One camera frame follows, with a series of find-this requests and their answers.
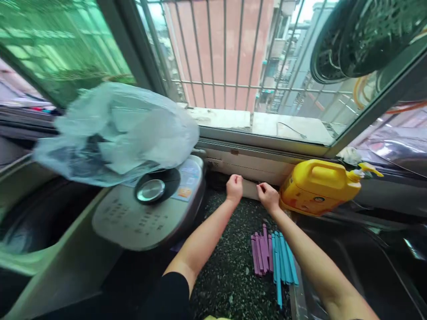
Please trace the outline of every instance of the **person's left hand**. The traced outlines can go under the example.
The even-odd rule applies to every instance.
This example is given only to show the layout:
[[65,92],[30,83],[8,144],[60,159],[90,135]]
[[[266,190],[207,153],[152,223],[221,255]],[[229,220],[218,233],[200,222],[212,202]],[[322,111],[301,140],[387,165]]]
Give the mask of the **person's left hand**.
[[238,204],[243,195],[243,178],[239,175],[232,175],[227,182],[227,200]]

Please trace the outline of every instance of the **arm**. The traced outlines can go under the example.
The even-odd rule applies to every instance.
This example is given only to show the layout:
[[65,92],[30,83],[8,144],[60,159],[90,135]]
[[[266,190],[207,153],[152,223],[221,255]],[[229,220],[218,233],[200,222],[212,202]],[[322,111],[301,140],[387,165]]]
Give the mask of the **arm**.
[[164,274],[178,272],[188,282],[190,295],[196,278],[214,251],[243,194],[242,177],[232,175],[227,182],[227,199],[187,239]]
[[279,207],[279,193],[267,183],[257,186],[259,198],[313,284],[331,319],[379,320],[337,265]]

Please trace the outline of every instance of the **pink building wall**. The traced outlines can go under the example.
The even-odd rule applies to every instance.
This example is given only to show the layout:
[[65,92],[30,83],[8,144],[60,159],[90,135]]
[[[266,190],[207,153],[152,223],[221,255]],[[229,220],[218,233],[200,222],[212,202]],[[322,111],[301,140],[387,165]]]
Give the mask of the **pink building wall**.
[[[241,0],[226,0],[226,22],[227,22],[227,44],[226,44],[226,83],[235,85],[237,76],[239,28],[240,28],[240,8]],[[190,81],[185,51],[179,29],[177,11],[175,4],[163,4],[166,13],[166,22],[171,34],[171,41],[175,51],[181,80]],[[212,37],[213,55],[213,79],[211,72],[211,58],[209,49],[209,29],[207,18],[207,2],[194,1],[194,17],[197,28],[197,40],[200,50],[201,71],[204,82],[224,83],[224,1],[210,0],[210,21]],[[188,1],[178,2],[178,10],[184,34],[184,42],[187,48],[189,69],[193,81],[201,81],[199,63],[197,58],[197,47],[191,16],[191,6]],[[240,49],[239,85],[249,85],[250,67],[254,50],[258,13],[260,10],[260,0],[245,0],[243,10],[242,42]],[[270,25],[273,17],[274,0],[264,0],[262,15],[258,32],[257,48],[254,59],[254,69],[252,72],[253,86],[259,85],[262,71],[262,61],[265,59],[266,46]],[[204,85],[206,105],[203,100],[203,90],[201,84],[193,84],[195,101],[190,84],[183,84],[185,96],[191,107],[246,110],[246,98],[248,89],[237,89],[226,87],[226,103],[224,105],[224,87]],[[258,89],[250,89],[248,100],[248,111],[254,111],[255,97]]]

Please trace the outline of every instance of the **hand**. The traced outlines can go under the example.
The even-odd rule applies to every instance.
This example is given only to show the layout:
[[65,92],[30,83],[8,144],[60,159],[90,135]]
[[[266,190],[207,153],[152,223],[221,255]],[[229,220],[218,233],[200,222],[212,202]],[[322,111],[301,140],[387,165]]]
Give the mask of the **hand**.
[[268,213],[271,213],[279,207],[279,193],[270,186],[268,183],[263,182],[257,185],[258,196],[261,200],[262,205],[267,209]]
[[243,195],[243,178],[239,175],[232,175],[227,182],[227,200],[235,205],[240,202]]

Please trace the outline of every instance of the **green glass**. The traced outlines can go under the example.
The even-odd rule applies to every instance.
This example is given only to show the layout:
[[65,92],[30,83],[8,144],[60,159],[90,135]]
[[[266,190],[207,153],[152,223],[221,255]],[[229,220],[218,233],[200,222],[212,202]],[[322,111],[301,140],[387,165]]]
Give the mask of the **green glass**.
[[0,43],[64,107],[103,81],[136,85],[93,0],[0,1]]

